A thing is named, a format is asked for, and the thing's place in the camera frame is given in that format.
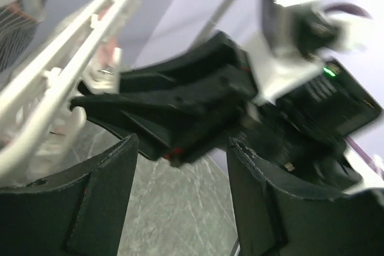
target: white wall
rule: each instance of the white wall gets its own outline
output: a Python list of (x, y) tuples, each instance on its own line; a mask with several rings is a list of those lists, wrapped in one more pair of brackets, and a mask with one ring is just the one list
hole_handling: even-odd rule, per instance
[[(148, 65), (182, 53), (193, 41), (205, 22), (212, 15), (221, 0), (173, 0), (150, 41), (137, 58), (136, 65)], [(259, 27), (259, 1), (237, 0), (233, 7), (219, 23), (218, 29), (227, 32), (234, 40), (243, 43)], [(377, 19), (384, 19), (384, 10), (376, 3), (379, 0), (323, 0), (325, 4), (332, 2), (353, 2), (365, 7)], [(383, 22), (378, 23), (378, 31), (382, 31)], [(384, 104), (384, 92), (381, 93), (380, 76), (384, 76), (384, 65), (380, 54), (380, 41), (372, 45), (365, 54), (343, 56), (343, 64), (351, 70), (355, 77)], [(379, 143), (379, 127), (375, 132), (360, 133), (358, 143), (369, 154), (378, 153), (384, 156), (384, 145)], [(216, 154), (215, 159), (224, 169), (225, 158)]]

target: gray floor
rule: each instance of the gray floor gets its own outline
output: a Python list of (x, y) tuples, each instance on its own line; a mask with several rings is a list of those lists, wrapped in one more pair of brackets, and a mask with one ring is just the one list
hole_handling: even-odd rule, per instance
[[(116, 141), (88, 123), (68, 159), (81, 161)], [(225, 256), (235, 241), (229, 180), (209, 157), (180, 169), (139, 157), (119, 256)]]

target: green light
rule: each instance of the green light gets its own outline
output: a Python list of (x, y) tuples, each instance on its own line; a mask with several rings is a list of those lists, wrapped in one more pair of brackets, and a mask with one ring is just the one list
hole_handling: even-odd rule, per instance
[(330, 70), (329, 68), (323, 67), (323, 70), (325, 73), (329, 74), (332, 77), (336, 76), (336, 74), (332, 70)]

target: gray pole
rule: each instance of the gray pole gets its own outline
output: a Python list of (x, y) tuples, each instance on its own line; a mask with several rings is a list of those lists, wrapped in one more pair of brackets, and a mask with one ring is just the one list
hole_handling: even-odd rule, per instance
[(192, 45), (190, 46), (190, 49), (195, 48), (198, 46), (201, 42), (205, 41), (207, 37), (210, 35), (212, 30), (216, 27), (216, 24), (221, 20), (221, 18), (225, 15), (228, 8), (233, 4), (235, 0), (223, 0), (220, 6), (216, 9), (213, 16), (208, 20), (206, 25), (203, 27), (203, 29), (200, 31), (200, 33), (196, 36), (195, 40), (193, 41)]

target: green indicator light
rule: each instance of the green indicator light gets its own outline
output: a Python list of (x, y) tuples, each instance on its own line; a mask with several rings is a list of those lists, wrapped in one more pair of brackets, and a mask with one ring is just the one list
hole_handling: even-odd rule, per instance
[(332, 76), (332, 77), (335, 77), (335, 76), (336, 76), (336, 74), (335, 74), (332, 70), (330, 70), (329, 68), (323, 67), (323, 70), (324, 70), (324, 72), (325, 72), (326, 74), (329, 74), (329, 75)]

